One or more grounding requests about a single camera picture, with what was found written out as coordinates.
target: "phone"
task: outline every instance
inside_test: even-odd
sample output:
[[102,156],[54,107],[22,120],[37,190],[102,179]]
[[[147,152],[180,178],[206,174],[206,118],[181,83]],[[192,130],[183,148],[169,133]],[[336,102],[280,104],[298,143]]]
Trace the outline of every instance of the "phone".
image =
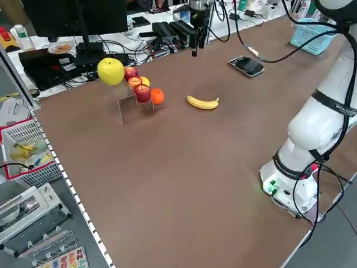
[[228,63],[249,77],[254,77],[264,71],[262,64],[246,56],[230,59]]

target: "red and white box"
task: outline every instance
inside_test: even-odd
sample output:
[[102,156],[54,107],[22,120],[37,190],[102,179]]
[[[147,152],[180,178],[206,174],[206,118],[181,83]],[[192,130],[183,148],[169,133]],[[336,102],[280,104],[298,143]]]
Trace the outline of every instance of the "red and white box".
[[[0,128],[0,144],[4,164],[17,162],[11,157],[14,144],[17,143],[21,146],[25,146],[40,141],[45,142],[41,131],[33,119],[26,119],[12,126]],[[54,160],[43,165],[39,164],[34,169],[25,172],[20,172],[18,165],[6,166],[5,174],[7,180],[14,180],[22,185],[35,186],[37,188],[62,176]]]

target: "white table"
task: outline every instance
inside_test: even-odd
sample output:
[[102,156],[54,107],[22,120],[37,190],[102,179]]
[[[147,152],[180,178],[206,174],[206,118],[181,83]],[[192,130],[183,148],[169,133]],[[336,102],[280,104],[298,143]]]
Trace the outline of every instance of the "white table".
[[[250,6],[250,9],[256,11],[256,13],[260,13],[260,7],[262,4],[263,4],[263,1],[260,1],[260,2],[257,1],[254,5]],[[132,17],[143,16],[144,18],[148,19],[150,21],[150,23],[162,22],[162,21],[171,22],[171,21],[173,21],[172,11],[176,7],[179,7],[179,6],[181,6],[181,4],[177,5],[177,6],[172,6],[170,8],[169,12],[162,12],[162,13],[154,14],[154,15],[142,12],[142,13],[137,13],[137,14],[132,15]],[[223,13],[219,4],[217,6],[218,6],[219,12]],[[227,3],[226,10],[227,10],[227,12],[231,10],[230,13],[234,13],[233,4]],[[248,17],[242,13],[240,15],[241,18],[243,20],[247,20],[247,21],[239,20],[239,22],[238,22],[239,30],[243,30],[243,29],[255,26],[255,25],[259,25],[263,22],[281,17],[283,15],[285,15],[285,10],[283,9],[283,6],[281,3],[278,6],[278,8],[275,9],[274,14],[272,14],[270,17],[268,17],[267,20],[264,18],[258,19],[258,18]],[[236,35],[233,35],[234,33],[236,33],[235,22],[233,20],[229,20],[229,25],[230,25],[231,38],[237,38]],[[213,22],[211,25],[211,29],[218,37],[225,36],[228,34],[227,21],[225,20],[224,22],[221,22],[218,19],[216,13],[214,12],[214,18],[213,18]],[[122,45],[124,45],[130,49],[136,49],[142,41],[153,39],[153,38],[140,38],[138,36],[139,33],[140,32],[151,32],[151,31],[152,31],[152,25],[147,25],[147,26],[135,28],[133,30],[133,34],[130,36],[130,38],[126,37],[123,33],[110,33],[110,34],[106,34],[106,35],[101,35],[101,37],[104,40],[112,40],[112,41],[119,42]],[[32,36],[31,38],[32,38],[33,43],[36,46],[36,49],[42,49],[44,47],[49,46],[49,44],[50,44],[47,37]],[[64,42],[64,41],[69,41],[69,40],[74,41],[74,38],[77,43],[80,43],[83,41],[81,36],[76,36],[76,37],[60,37],[58,42]],[[214,39],[215,39],[215,37],[211,34],[209,37],[209,40],[211,41]],[[99,36],[90,36],[89,40],[91,42],[96,42],[96,41],[100,41],[100,38],[99,38]],[[113,45],[113,44],[107,44],[107,45],[111,51],[115,51],[118,53],[131,52],[131,51],[124,51],[118,45]],[[108,52],[106,45],[103,46],[103,49],[106,52]],[[25,85],[28,87],[28,89],[35,88],[36,86],[34,85],[34,83],[32,81],[30,81],[30,79],[27,76],[24,75],[23,66],[20,63],[20,60],[18,57],[19,52],[22,52],[22,50],[10,52],[10,53],[8,53],[8,56],[11,59],[14,66],[16,67],[18,73],[21,75],[21,78],[24,81]],[[75,46],[73,46],[72,52],[75,53]],[[137,55],[136,58],[140,62],[140,61],[144,60],[146,57],[147,57],[146,55]],[[81,77],[76,78],[75,80],[85,82],[86,78],[84,76],[81,76]],[[72,87],[77,87],[78,85],[80,85],[80,83],[71,83],[71,82],[68,82],[68,83]],[[41,92],[39,97],[41,97],[41,98],[48,97],[48,96],[57,94],[59,92],[65,91],[65,90],[67,90],[67,88],[65,86],[57,85],[57,86],[52,87],[46,91]]]

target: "desk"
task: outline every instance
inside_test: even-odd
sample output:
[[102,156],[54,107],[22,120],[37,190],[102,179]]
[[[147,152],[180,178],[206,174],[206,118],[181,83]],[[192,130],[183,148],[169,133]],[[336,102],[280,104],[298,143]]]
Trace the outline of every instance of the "desk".
[[[292,33],[279,18],[242,37],[275,59],[292,50]],[[227,64],[246,54],[236,38],[213,42],[197,58],[182,51],[157,59],[139,72],[165,90],[167,105],[124,126],[116,92],[100,81],[41,100],[36,118],[116,266],[280,267],[310,226],[271,202],[259,169],[285,142],[288,122],[340,45],[337,38],[321,56],[299,51],[266,64],[254,79]],[[201,111],[187,95],[218,95],[220,104]],[[348,178],[357,166],[355,134],[329,162]],[[323,210],[339,185],[324,174],[321,191]]]
[[[257,3],[256,6],[252,7],[252,10],[256,10],[259,13],[260,10],[260,4],[261,3]],[[154,22],[162,22],[162,21],[167,21],[167,22],[171,22],[173,21],[172,18],[172,11],[176,8],[179,7],[180,5],[177,6],[173,6],[170,7],[170,12],[162,12],[159,14],[149,14],[149,13],[137,13],[135,15],[132,15],[132,17],[139,17],[139,16],[143,16],[146,19],[148,19],[151,23]],[[229,11],[230,9],[233,8],[232,4],[227,4],[226,9],[227,11]],[[285,14],[285,11],[283,10],[282,6],[280,6],[278,9],[276,9],[274,15],[270,18],[268,18],[268,20],[272,20],[278,17],[281,17],[282,15]],[[266,21],[265,19],[257,19],[257,18],[250,18],[250,17],[244,17],[244,15],[242,15],[242,18],[245,20],[250,20],[249,21],[239,21],[239,29],[245,29],[248,27],[252,27],[256,24],[262,23],[264,21]],[[234,21],[230,20],[229,22],[230,24],[230,30],[232,33],[236,32],[235,30],[235,23]],[[215,32],[215,34],[219,37],[222,37],[224,35],[226,35],[227,32],[227,22],[221,22],[216,14],[214,13],[214,18],[213,18],[213,24],[212,24],[212,30]],[[150,40],[150,38],[143,38],[140,39],[140,37],[138,36],[140,32],[151,32],[152,31],[152,26],[151,25],[147,25],[147,26],[143,26],[143,27],[138,27],[135,28],[133,31],[133,35],[130,36],[130,39],[127,38],[125,35],[123,35],[122,33],[112,33],[112,34],[107,34],[107,35],[101,35],[101,37],[105,40],[112,40],[112,41],[116,41],[119,42],[121,44],[123,44],[124,46],[130,48],[130,49],[136,49],[138,47],[138,45],[142,42],[142,41],[146,41],[146,40]],[[33,36],[31,37],[33,40],[33,43],[36,46],[36,49],[41,49],[43,47],[47,47],[50,43],[47,40],[47,37],[38,37],[38,36]],[[213,40],[215,37],[213,35],[210,36],[210,40]],[[59,38],[58,42],[64,42],[64,41],[74,41],[74,37],[61,37]],[[76,42],[82,42],[83,39],[81,36],[77,36],[75,38]],[[96,42],[96,41],[100,41],[100,38],[98,36],[90,36],[90,41],[91,42]],[[115,51],[115,52],[119,52],[119,53],[123,53],[125,51],[123,51],[123,49],[117,45],[112,45],[112,44],[108,44],[109,49],[111,51]],[[107,46],[103,46],[105,51],[108,51]],[[11,59],[12,63],[14,64],[14,66],[16,67],[17,71],[19,74],[23,74],[23,67],[22,64],[20,63],[20,60],[18,58],[18,53],[22,52],[22,50],[20,51],[14,51],[11,53],[8,53],[9,58]],[[137,59],[138,61],[142,61],[146,58],[145,55],[138,55]],[[25,85],[31,89],[31,88],[35,88],[36,86],[33,84],[32,81],[29,80],[28,77],[26,77],[25,75],[21,76],[23,81],[25,82]],[[77,78],[76,81],[85,81],[86,79],[82,78]],[[78,83],[69,83],[72,87],[77,87],[79,84]],[[39,97],[44,98],[44,97],[48,97],[54,94],[57,94],[59,92],[65,91],[66,87],[64,87],[63,85],[57,85],[55,87],[52,87],[46,91],[41,92],[41,95]]]

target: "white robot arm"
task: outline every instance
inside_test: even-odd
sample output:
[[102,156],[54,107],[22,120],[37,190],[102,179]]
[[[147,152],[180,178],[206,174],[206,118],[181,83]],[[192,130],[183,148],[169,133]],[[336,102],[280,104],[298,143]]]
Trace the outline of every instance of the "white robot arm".
[[[351,25],[349,33],[357,39],[357,24],[354,24],[357,0],[315,0],[315,3],[337,24]],[[344,105],[353,67],[354,52],[346,41],[327,77],[290,122],[289,138],[260,170],[263,190],[295,215],[309,211],[317,200],[317,184],[312,177],[316,166],[303,177],[301,173],[336,143],[345,116],[349,116],[349,130],[357,124],[357,94],[353,95],[349,107]]]

